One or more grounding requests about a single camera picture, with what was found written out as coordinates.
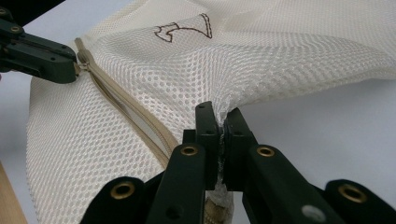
white mesh fabric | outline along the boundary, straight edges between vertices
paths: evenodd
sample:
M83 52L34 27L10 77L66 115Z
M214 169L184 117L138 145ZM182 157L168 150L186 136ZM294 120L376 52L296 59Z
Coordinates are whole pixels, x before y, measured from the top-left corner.
M395 78L395 21L396 4L392 1L151 0L132 3L98 24L82 40L96 63L181 141L182 130L194 127L194 107L204 101L213 102L221 124L228 111L241 105L307 94L367 78ZM79 158L87 154L97 160L95 156L99 155L94 154L94 147L75 146L56 138L71 134L71 127L81 130L80 134L70 135L71 142L81 136L90 139L106 132L106 128L98 133L93 131L97 126L79 127L82 124L78 119L89 119L100 127L109 123L101 116L106 114L100 111L102 107L88 107L88 102L70 105L93 95L106 105L90 81L83 78L78 83L84 85L67 87L73 86L72 91L46 83L52 94L44 99L45 91L32 92L28 175L40 217L67 217L69 213L65 211L75 203L64 201L62 197L69 192L63 185L48 187L60 190L62 197L38 193L35 186L59 178L58 173L48 175L47 167L67 168L72 179L80 176L75 170L77 165L91 166L94 171L100 169L92 166L93 161L70 159L78 150ZM125 121L120 119L118 123L111 127L124 130L125 135L108 142L103 159L114 164L106 180L117 176L115 170L121 167L116 163L116 155L129 150L113 148L111 144L134 139L129 144L136 144L135 150L140 153L148 150L137 144L139 139ZM49 154L50 147L62 150ZM155 160L148 152L145 155L150 159L141 159L142 162ZM151 173L160 169L158 164L152 168L154 163L148 165ZM92 196L93 192L82 187L87 181L81 180L73 188L81 190L81 195L90 192ZM217 204L230 205L228 200L214 199ZM49 212L45 208L50 204L62 209ZM80 215L82 207L77 208Z

zipper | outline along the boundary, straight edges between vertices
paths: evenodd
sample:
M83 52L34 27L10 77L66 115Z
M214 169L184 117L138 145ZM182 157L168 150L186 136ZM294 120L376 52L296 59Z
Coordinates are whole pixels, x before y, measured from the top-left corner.
M80 38L75 40L81 68L90 73L92 82L107 100L117 108L134 127L163 168L169 162L172 149L178 145L171 132L151 113L129 95L94 61Z

white surface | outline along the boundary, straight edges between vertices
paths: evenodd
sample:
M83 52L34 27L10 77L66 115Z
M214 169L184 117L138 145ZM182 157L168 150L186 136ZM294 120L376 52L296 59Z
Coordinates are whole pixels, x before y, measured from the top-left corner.
M31 22L27 33L68 43L129 1L68 0ZM0 160L29 223L35 212L25 181L25 124L29 81L2 74L0 81ZM357 181L396 207L396 81L359 84L242 108L260 143L279 148L320 188L329 180ZM233 223L247 223L236 206Z

mesh laundry bag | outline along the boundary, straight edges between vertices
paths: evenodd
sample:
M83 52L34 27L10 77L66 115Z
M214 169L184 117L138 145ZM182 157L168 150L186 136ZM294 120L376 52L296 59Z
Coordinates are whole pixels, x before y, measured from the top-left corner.
M78 223L109 180L166 166L194 107L396 77L394 1L136 1L73 46L75 83L34 78L27 173L40 223ZM222 185L206 222L231 221Z

beige zipper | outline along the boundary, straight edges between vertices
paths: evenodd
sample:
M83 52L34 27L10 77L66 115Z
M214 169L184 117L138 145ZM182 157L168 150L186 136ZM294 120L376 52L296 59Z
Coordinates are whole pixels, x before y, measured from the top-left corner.
M98 90L113 104L135 128L142 140L156 156L163 168L166 167L172 150L178 145L170 131L131 97L94 61L91 53L84 47L82 40L75 40L78 47L78 59L91 74Z

